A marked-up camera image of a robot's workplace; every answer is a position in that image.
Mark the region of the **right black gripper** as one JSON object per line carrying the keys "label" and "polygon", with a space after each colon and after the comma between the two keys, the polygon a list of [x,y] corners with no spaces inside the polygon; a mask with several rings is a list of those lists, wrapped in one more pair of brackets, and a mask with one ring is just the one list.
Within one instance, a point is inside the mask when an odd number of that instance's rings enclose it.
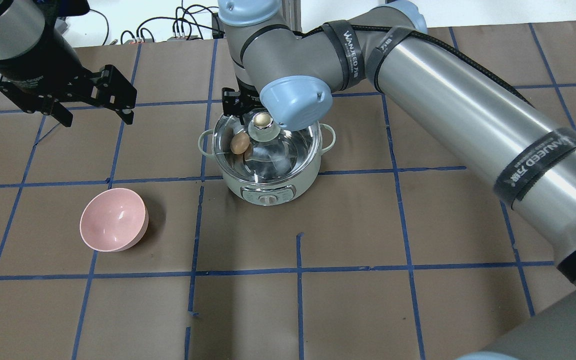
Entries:
{"label": "right black gripper", "polygon": [[238,89],[223,87],[221,89],[222,114],[224,116],[240,117],[240,125],[249,126],[249,112],[254,109],[263,109],[260,95],[256,87],[246,80],[235,78]]}

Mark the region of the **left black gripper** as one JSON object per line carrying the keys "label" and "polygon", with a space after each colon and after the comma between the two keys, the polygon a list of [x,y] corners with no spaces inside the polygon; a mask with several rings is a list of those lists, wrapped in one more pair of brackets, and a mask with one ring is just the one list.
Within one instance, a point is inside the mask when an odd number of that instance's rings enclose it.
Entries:
{"label": "left black gripper", "polygon": [[[114,64],[98,71],[82,65],[78,55],[56,30],[43,30],[38,41],[22,54],[0,60],[0,74],[25,94],[78,101],[117,112],[126,125],[134,123],[137,89]],[[61,102],[53,102],[50,116],[66,128],[73,114]]]}

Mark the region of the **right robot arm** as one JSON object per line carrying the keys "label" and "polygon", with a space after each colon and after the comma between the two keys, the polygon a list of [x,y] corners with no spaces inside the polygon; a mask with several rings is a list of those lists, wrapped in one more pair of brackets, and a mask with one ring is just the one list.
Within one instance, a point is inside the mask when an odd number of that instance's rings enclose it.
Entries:
{"label": "right robot arm", "polygon": [[[222,117],[208,157],[233,183],[220,149],[236,133],[256,143],[318,125],[332,94],[369,80],[554,250],[576,286],[576,130],[559,127],[512,85],[428,34],[411,1],[396,0],[350,20],[299,34],[280,0],[220,0],[239,91],[222,89]],[[576,290],[465,360],[576,360]]]}

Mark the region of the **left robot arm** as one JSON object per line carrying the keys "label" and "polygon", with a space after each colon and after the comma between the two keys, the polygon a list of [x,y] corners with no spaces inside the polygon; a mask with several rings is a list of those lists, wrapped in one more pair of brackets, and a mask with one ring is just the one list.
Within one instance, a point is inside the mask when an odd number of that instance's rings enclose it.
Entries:
{"label": "left robot arm", "polygon": [[131,125],[137,89],[112,64],[84,67],[57,29],[59,18],[89,12],[87,0],[0,0],[0,92],[25,113],[41,112],[64,127],[73,123],[72,102],[114,111]]}

